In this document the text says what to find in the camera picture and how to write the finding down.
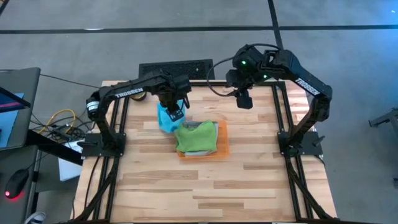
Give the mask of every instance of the computer monitor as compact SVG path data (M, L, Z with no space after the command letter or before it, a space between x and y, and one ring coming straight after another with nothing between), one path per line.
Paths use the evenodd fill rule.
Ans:
M0 87L0 113L30 108L30 103Z

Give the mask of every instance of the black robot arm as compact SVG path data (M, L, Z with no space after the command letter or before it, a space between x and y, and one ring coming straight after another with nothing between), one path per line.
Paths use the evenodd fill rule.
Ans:
M288 147L300 147L304 134L317 121L329 117L331 87L304 69L291 51L266 50L262 54L255 47L246 45L236 53L233 67L236 70L230 70L226 79L229 85L237 88L235 96L241 108L252 107L247 89L269 78L291 80L314 96L308 113L298 125L289 130L286 141Z
M171 74L162 72L150 72L144 78L101 87L86 101L88 117L96 123L100 133L99 135L90 134L86 137L85 142L80 143L83 147L83 156L85 156L85 153L87 153L86 156L97 154L112 156L115 151L117 153L114 156L119 154L118 149L121 148L124 138L115 133L106 120L106 113L112 101L142 92L149 92L159 97L160 104L166 108L170 119L176 121L183 117L183 112L177 101L183 100L184 105L189 108L187 93L190 91L191 86L188 76L173 77Z

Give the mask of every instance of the green cloth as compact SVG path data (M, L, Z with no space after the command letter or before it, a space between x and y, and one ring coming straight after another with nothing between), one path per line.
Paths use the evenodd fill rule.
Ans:
M177 138L176 148L181 152L216 150L216 127L212 121L205 121L197 128L187 128L181 123L174 131Z

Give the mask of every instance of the desk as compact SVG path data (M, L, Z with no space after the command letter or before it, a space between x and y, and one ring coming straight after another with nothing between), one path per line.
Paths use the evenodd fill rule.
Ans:
M103 85L116 84L105 81ZM287 82L294 122L308 111L305 92ZM219 92L222 87L215 87ZM192 87L188 120L225 120L231 155L226 159L181 161L175 138L157 124L156 96L131 101L127 111L126 150L120 160L111 222L269 222L294 221L294 210L284 158L279 153L279 130L272 89L257 86L250 91L254 107L236 107L235 98L222 98L208 87ZM282 94L279 101L283 103ZM287 121L282 107L284 121ZM76 214L83 210L85 194L96 158L86 159L76 192ZM94 196L100 178L96 167L88 198ZM331 216L336 216L323 164L303 156L308 189ZM305 210L298 190L302 216ZM104 217L105 192L99 218Z

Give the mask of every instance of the wooden plank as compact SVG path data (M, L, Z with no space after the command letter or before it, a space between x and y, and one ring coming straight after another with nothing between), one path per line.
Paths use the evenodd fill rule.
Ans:
M118 81L106 81L104 85ZM304 91L287 82L292 116L298 123L308 110ZM226 92L216 86L217 91ZM207 87L188 94L189 120L225 120L230 156L225 159L181 161L175 138L159 129L156 96L130 101L126 118L127 145L120 161L111 222L292 222L295 220L284 158L279 154L279 127L272 90L250 90L254 108L236 107L234 98L214 95ZM287 127L282 95L279 100ZM107 113L110 119L112 105ZM336 212L325 168L313 156L303 156L308 189L330 214ZM75 209L79 214L95 158L84 161ZM95 169L89 201L98 188L102 159ZM100 218L104 217L103 197ZM300 206L304 210L303 200Z

